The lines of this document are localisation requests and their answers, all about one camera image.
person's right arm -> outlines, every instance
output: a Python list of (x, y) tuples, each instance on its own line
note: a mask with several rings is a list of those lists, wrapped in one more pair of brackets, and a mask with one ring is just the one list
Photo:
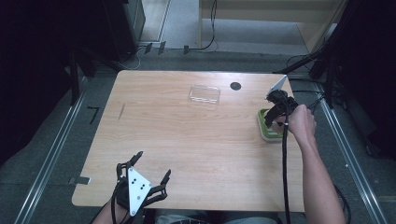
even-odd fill
[(308, 223), (346, 223), (338, 195), (329, 173), (318, 154), (316, 122), (305, 105), (289, 115), (289, 130), (294, 134), (303, 155), (304, 209)]

white mounting plate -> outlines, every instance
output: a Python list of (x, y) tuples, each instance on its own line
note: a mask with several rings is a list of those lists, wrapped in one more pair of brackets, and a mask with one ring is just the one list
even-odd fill
[(273, 92), (273, 91), (280, 91), (280, 90), (282, 90), (283, 83), (285, 83), (285, 80), (286, 80), (287, 77), (288, 77), (288, 76), (283, 75), (283, 77), (282, 77), (280, 80), (278, 80), (278, 81), (271, 87), (271, 89), (268, 91), (267, 97), (268, 97), (268, 95), (269, 95), (271, 92)]
[(134, 217), (151, 189), (151, 183), (134, 167), (128, 169), (129, 213)]

table top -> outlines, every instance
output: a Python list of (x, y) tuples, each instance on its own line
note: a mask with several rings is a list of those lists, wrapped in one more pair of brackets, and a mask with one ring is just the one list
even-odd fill
[[(281, 143), (260, 135), (258, 111), (281, 78), (272, 74), (121, 71), (107, 101), (72, 202), (102, 206), (116, 185), (117, 163), (139, 151), (135, 169), (153, 186), (168, 169), (168, 197), (151, 208), (284, 211)], [(239, 91), (231, 83), (241, 84)], [(192, 101), (191, 86), (219, 88), (217, 104)], [(283, 90), (291, 95), (289, 81)], [(303, 165), (288, 137), (290, 211), (303, 212)]]

wooden desk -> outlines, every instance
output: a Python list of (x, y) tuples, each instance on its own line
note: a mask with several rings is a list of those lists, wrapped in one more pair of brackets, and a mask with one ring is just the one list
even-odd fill
[[(347, 0), (218, 0), (216, 19), (297, 22), (309, 52), (323, 44), (337, 23)], [(213, 0), (199, 2), (198, 44), (202, 42), (202, 19), (210, 19)]]
[[(168, 169), (168, 198), (152, 208), (283, 211), (281, 144), (262, 140), (261, 108), (280, 75), (121, 71), (109, 96), (74, 205), (101, 206), (116, 184), (116, 165), (144, 151), (135, 168), (158, 185)], [(232, 82), (242, 89), (233, 91)], [(218, 105), (189, 100), (194, 84), (220, 88)], [(286, 81), (284, 90), (291, 93)], [(288, 138), (290, 210), (304, 211), (302, 158)]]

black round hole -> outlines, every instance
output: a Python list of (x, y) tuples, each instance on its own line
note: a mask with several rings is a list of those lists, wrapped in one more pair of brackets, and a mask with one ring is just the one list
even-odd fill
[(230, 85), (231, 89), (235, 90), (235, 91), (239, 91), (241, 90), (241, 84), (239, 84), (239, 82), (233, 82)]

